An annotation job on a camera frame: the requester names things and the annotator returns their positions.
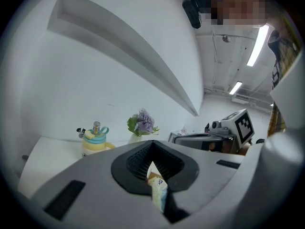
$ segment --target green leaf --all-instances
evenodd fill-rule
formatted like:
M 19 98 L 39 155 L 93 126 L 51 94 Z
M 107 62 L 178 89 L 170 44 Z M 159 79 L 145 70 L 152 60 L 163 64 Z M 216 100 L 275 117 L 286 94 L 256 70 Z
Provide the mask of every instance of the green leaf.
M 152 130 L 153 130 L 153 133 L 160 131 L 160 129 L 157 126 L 153 127 Z
M 141 135 L 139 134 L 139 130 L 135 130 L 135 131 L 134 131 L 134 134 L 137 135 L 137 136 L 141 136 Z
M 137 125 L 137 120 L 134 118 L 129 118 L 127 121 L 128 130 L 134 133 L 135 126 Z
M 140 135 L 150 135 L 149 132 L 143 132 L 143 131 L 139 131 L 139 134 L 140 134 Z

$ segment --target blue lid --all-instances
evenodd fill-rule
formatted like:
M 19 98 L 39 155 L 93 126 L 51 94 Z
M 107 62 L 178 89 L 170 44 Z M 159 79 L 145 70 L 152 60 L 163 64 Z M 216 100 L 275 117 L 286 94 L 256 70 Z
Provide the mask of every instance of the blue lid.
M 95 137 L 93 137 L 92 139 L 88 139 L 85 135 L 84 135 L 84 140 L 88 143 L 92 143 L 92 144 L 100 144 L 100 143 L 104 143 L 106 142 L 106 134 L 109 132 L 109 128 L 104 126 L 100 131 L 99 134 Z

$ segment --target black slot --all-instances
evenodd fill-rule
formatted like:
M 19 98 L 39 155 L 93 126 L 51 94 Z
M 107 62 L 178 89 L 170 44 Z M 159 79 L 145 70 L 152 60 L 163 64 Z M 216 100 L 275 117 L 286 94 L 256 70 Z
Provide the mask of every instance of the black slot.
M 164 216 L 171 222 L 178 222 L 189 216 L 185 210 L 177 207 L 176 202 L 173 198 L 173 193 L 170 189 L 167 190 L 167 198 L 164 208 Z
M 216 162 L 216 164 L 221 165 L 221 166 L 226 166 L 226 167 L 230 167 L 233 169 L 238 169 L 240 164 L 238 163 L 234 163 L 234 162 L 230 162 L 230 161 L 225 161 L 225 160 L 218 160 Z
M 79 193 L 84 188 L 85 183 L 81 181 L 71 181 L 44 209 L 50 216 L 61 220 L 67 213 Z
M 145 180 L 152 161 L 172 192 L 187 190 L 199 174 L 192 158 L 158 141 L 147 141 L 118 156 L 111 164 L 111 173 L 127 192 L 151 196 Z

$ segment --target black rectangle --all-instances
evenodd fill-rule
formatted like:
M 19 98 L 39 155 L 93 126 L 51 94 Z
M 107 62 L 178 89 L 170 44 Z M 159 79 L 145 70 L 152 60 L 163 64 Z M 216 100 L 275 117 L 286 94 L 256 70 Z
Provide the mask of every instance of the black rectangle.
M 250 129 L 250 132 L 244 136 L 240 127 L 239 127 L 239 123 L 242 123 L 242 125 L 244 125 L 244 127 L 249 127 Z M 239 135 L 239 138 L 241 140 L 241 143 L 243 144 L 252 134 L 253 134 L 253 127 L 251 125 L 251 121 L 250 121 L 250 118 L 249 118 L 249 115 L 248 113 L 244 113 L 243 116 L 241 116 L 240 118 L 238 118 L 236 121 L 235 121 L 235 125 L 236 125 L 236 128 L 237 128 L 237 131 L 238 131 L 238 135 Z
M 233 169 L 238 169 L 238 167 L 240 166 L 240 164 L 238 164 L 238 163 L 225 161 L 225 160 L 218 160 L 216 162 L 216 164 L 221 165 L 221 166 L 230 167 L 230 168 L 233 168 Z
M 76 180 L 71 181 L 44 209 L 44 211 L 50 216 L 61 220 L 84 186 L 84 182 Z

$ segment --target white table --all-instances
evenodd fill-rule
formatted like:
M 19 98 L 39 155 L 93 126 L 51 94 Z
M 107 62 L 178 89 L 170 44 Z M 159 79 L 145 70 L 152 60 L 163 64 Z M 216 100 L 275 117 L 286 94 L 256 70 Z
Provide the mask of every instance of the white table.
M 128 142 L 113 143 L 116 147 Z M 81 159 L 81 142 L 41 137 L 23 169 L 18 191 L 31 198 L 40 186 Z

